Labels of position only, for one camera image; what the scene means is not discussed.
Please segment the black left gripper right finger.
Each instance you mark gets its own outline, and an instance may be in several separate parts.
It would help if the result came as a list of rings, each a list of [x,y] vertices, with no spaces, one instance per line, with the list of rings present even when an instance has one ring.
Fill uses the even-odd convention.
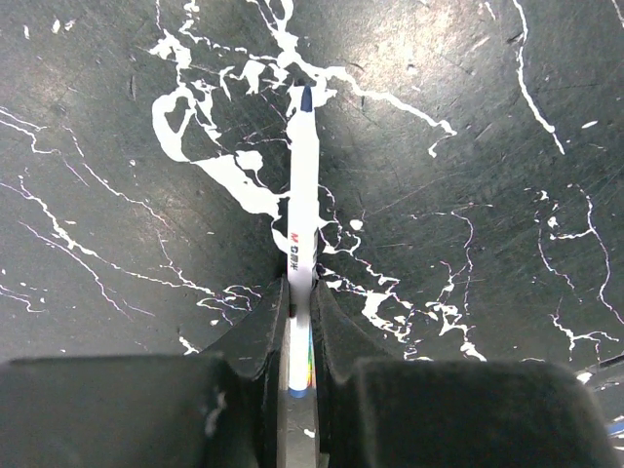
[[[311,298],[326,467],[617,467],[596,400],[539,361],[406,361],[319,283]]]

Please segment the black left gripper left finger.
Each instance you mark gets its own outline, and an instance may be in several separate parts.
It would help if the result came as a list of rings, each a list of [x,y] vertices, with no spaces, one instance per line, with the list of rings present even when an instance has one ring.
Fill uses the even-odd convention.
[[[289,287],[188,356],[19,359],[1,367],[5,467],[282,467]]]

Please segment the white pen blue tip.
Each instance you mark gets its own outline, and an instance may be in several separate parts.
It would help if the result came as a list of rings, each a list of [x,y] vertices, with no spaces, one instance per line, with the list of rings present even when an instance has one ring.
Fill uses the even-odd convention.
[[[295,112],[287,126],[291,141],[288,201],[290,344],[288,388],[295,398],[310,386],[310,301],[316,275],[318,230],[319,139],[312,87],[297,89]]]

